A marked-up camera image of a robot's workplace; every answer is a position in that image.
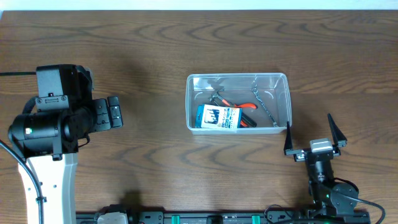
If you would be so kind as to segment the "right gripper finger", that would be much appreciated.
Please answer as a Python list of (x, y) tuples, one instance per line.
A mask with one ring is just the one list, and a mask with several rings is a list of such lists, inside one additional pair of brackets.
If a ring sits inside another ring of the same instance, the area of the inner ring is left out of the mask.
[(336, 145), (338, 147), (345, 147), (347, 144), (347, 138), (345, 137), (345, 135), (341, 132), (339, 127), (334, 122), (332, 115), (330, 113), (328, 113), (327, 116), (328, 116), (328, 122), (330, 125), (330, 130), (331, 130), (331, 135), (333, 138), (334, 145)]
[(293, 150), (293, 144), (292, 144), (292, 137), (291, 137), (291, 132), (290, 132), (290, 123), (287, 122), (286, 139), (285, 139), (285, 144), (284, 144), (284, 154), (290, 155), (292, 150)]

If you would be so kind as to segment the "red handled pliers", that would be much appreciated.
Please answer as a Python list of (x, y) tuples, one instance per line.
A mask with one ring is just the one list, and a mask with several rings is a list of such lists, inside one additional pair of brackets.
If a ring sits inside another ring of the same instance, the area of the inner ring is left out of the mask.
[[(241, 105), (237, 105), (237, 104), (234, 104), (234, 103), (226, 100), (222, 96), (218, 96), (218, 99), (220, 99), (221, 102), (224, 105), (229, 106), (229, 107), (235, 107), (235, 108), (241, 108), (241, 109), (249, 108), (249, 109), (253, 109), (253, 110), (257, 109), (257, 106), (254, 103), (244, 103), (244, 104), (241, 104)], [(241, 114), (241, 127), (244, 127), (244, 128), (253, 127), (253, 128), (255, 128), (256, 126), (257, 126), (257, 123), (252, 118), (250, 118), (245, 113)]]

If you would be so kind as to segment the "small claw hammer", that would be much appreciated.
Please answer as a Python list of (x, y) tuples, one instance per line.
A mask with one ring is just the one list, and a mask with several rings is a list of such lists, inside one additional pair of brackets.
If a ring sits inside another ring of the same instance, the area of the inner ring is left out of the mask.
[[(210, 96), (209, 101), (211, 103), (213, 103), (214, 105), (220, 106), (220, 104), (217, 102), (217, 100), (220, 100), (222, 102), (223, 106), (227, 106), (227, 107), (234, 107), (234, 108), (241, 108), (241, 109), (249, 108), (249, 109), (253, 109), (253, 110), (257, 109), (257, 106), (254, 103), (243, 103), (240, 105), (232, 103), (220, 95), (221, 91), (222, 90), (216, 90)], [(250, 127), (255, 128), (257, 126), (257, 123), (252, 118), (250, 118), (248, 115), (246, 115), (244, 112), (242, 112), (240, 126), (242, 128), (250, 128)]]

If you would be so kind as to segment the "silver combination wrench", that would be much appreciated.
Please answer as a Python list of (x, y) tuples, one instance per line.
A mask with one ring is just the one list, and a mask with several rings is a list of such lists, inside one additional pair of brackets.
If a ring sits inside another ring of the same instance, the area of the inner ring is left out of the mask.
[(260, 97), (259, 90), (257, 88), (253, 88), (252, 92), (255, 95), (258, 102), (260, 103), (260, 105), (262, 106), (262, 108), (264, 109), (264, 111), (267, 113), (270, 120), (272, 121), (273, 126), (278, 127), (277, 121), (275, 120), (275, 118), (273, 117), (273, 115), (271, 114), (271, 112), (268, 110), (267, 106), (263, 102), (262, 98)]

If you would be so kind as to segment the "clear plastic container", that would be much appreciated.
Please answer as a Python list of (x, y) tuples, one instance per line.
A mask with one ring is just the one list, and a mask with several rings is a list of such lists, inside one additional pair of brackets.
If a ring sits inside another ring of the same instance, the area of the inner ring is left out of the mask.
[[(255, 95), (253, 88), (259, 90), (259, 95), (271, 112), (278, 127), (264, 111)], [(220, 95), (237, 105), (254, 103), (256, 110), (242, 109), (252, 118), (255, 128), (238, 129), (205, 129), (195, 127), (195, 116), (199, 105), (214, 105), (209, 101), (210, 96), (222, 90)], [(287, 122), (292, 125), (292, 104), (287, 77), (283, 73), (212, 73), (192, 74), (187, 78), (185, 110), (187, 128), (193, 134), (279, 134), (286, 130)]]

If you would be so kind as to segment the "blue white small box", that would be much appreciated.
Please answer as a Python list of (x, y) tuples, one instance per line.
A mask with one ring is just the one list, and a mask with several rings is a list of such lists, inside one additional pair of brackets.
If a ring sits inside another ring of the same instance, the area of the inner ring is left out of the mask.
[(205, 129), (238, 129), (241, 125), (242, 109), (199, 105), (195, 116), (195, 127)]

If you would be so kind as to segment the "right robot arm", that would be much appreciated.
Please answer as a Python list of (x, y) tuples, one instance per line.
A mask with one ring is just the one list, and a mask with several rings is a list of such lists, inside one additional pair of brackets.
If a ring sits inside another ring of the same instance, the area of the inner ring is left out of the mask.
[(352, 217), (359, 195), (359, 189), (347, 180), (338, 180), (334, 176), (331, 160), (341, 155), (340, 149), (347, 145), (347, 138), (328, 115), (332, 138), (322, 138), (310, 141), (310, 147), (294, 149), (287, 123), (287, 135), (284, 144), (284, 154), (292, 156), (296, 162), (304, 162), (307, 168), (309, 192), (313, 197), (316, 209), (324, 216)]

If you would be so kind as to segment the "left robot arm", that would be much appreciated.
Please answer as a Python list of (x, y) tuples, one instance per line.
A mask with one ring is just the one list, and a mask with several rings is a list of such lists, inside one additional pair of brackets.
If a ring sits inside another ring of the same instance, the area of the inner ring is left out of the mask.
[(36, 113), (23, 112), (9, 128), (12, 151), (22, 160), (29, 223), (76, 223), (75, 174), (79, 140), (123, 126), (119, 99), (37, 98)]

